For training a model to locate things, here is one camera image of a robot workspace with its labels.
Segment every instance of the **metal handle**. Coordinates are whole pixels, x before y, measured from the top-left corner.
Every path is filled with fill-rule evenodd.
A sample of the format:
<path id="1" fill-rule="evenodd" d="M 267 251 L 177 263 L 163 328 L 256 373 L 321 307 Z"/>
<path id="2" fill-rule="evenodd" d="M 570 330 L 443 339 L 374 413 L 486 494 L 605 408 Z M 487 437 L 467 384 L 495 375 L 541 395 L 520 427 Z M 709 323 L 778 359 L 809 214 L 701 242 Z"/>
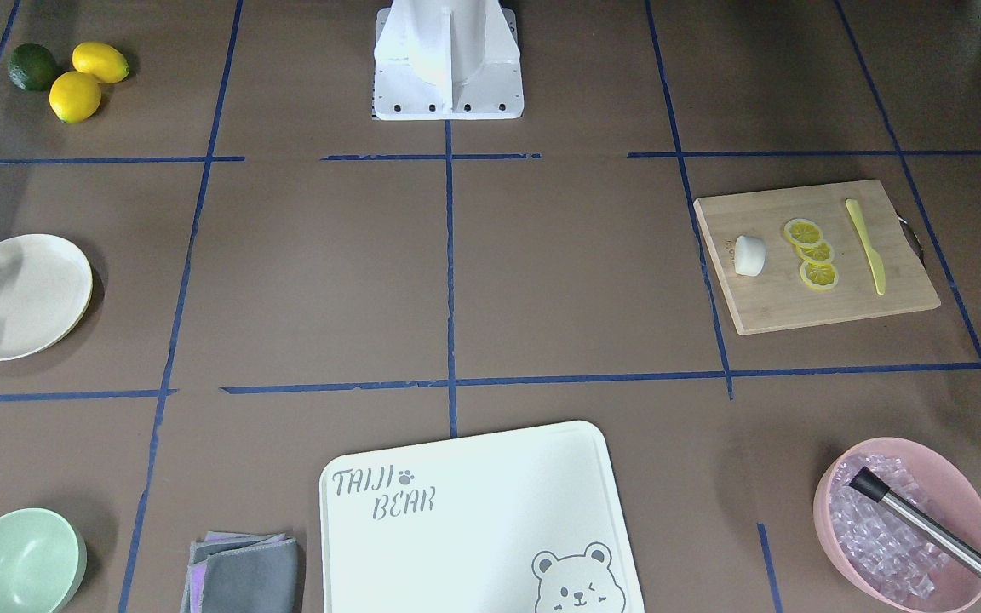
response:
<path id="1" fill-rule="evenodd" d="M 903 497 L 896 496 L 888 489 L 880 477 L 875 476 L 868 467 L 862 467 L 857 476 L 850 481 L 850 486 L 877 501 L 888 511 L 904 521 L 905 524 L 921 533 L 935 546 L 949 552 L 953 559 L 966 566 L 981 579 L 981 553 L 968 546 L 958 536 L 946 530 L 922 511 L 919 511 Z"/>

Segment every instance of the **wooden cutting board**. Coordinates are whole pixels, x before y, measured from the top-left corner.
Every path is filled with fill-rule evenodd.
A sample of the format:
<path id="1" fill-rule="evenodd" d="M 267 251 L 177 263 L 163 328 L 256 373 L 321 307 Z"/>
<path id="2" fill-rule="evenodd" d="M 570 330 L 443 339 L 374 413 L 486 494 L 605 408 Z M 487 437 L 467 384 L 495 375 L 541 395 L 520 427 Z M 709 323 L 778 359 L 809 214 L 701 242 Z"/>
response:
<path id="1" fill-rule="evenodd" d="M 846 198 L 861 203 L 869 240 L 884 261 L 884 295 L 876 294 L 869 262 L 846 210 Z M 740 334 L 941 306 L 926 269 L 904 236 L 884 186 L 877 180 L 699 198 L 694 209 L 729 314 Z M 794 245 L 783 237 L 783 226 L 795 217 L 817 222 L 832 244 L 833 265 L 840 275 L 833 289 L 818 291 L 801 282 L 801 259 Z M 759 276 L 738 275 L 733 269 L 733 245 L 740 234 L 766 242 L 766 264 Z"/>

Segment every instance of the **clear plastic ice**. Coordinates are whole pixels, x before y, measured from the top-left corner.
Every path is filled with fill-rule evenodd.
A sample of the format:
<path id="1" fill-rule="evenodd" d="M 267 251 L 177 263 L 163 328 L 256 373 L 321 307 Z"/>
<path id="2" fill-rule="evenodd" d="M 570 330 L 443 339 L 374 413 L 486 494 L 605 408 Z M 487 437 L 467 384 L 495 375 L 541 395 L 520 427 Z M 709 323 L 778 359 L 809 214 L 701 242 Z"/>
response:
<path id="1" fill-rule="evenodd" d="M 855 454 L 835 470 L 830 489 L 830 521 L 842 552 L 858 574 L 885 598 L 898 604 L 911 597 L 926 600 L 933 593 L 932 576 L 949 562 L 949 555 L 887 509 L 848 488 L 863 466 L 938 522 L 941 509 L 911 476 L 902 458 Z"/>

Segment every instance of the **white cutting board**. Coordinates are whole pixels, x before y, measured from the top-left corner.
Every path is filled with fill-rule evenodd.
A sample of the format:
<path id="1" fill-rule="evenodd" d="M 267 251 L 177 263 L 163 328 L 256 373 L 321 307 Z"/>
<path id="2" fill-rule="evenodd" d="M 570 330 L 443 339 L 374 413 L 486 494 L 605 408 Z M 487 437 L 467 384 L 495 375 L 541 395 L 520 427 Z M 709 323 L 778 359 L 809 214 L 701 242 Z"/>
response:
<path id="1" fill-rule="evenodd" d="M 877 295 L 869 262 L 846 209 L 846 198 L 861 203 L 869 240 L 884 261 L 887 287 Z M 721 294 L 740 334 L 879 318 L 941 306 L 926 269 L 907 244 L 892 201 L 877 180 L 699 198 L 698 226 L 717 272 Z M 801 282 L 801 260 L 783 237 L 786 221 L 815 221 L 835 252 L 840 282 L 817 291 Z M 733 245 L 740 234 L 766 242 L 759 276 L 738 275 Z"/>
<path id="2" fill-rule="evenodd" d="M 643 612 L 584 421 L 335 458 L 320 535 L 328 613 Z"/>

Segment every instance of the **dark green fruit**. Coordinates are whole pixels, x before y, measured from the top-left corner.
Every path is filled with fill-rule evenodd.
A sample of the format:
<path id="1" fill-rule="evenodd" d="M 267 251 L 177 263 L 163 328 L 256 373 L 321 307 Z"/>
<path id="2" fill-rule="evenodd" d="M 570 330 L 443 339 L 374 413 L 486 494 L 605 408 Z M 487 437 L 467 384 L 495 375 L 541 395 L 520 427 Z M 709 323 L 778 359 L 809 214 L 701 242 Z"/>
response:
<path id="1" fill-rule="evenodd" d="M 35 43 L 17 46 L 10 54 L 9 69 L 10 81 L 26 92 L 47 92 L 63 72 L 51 51 Z"/>

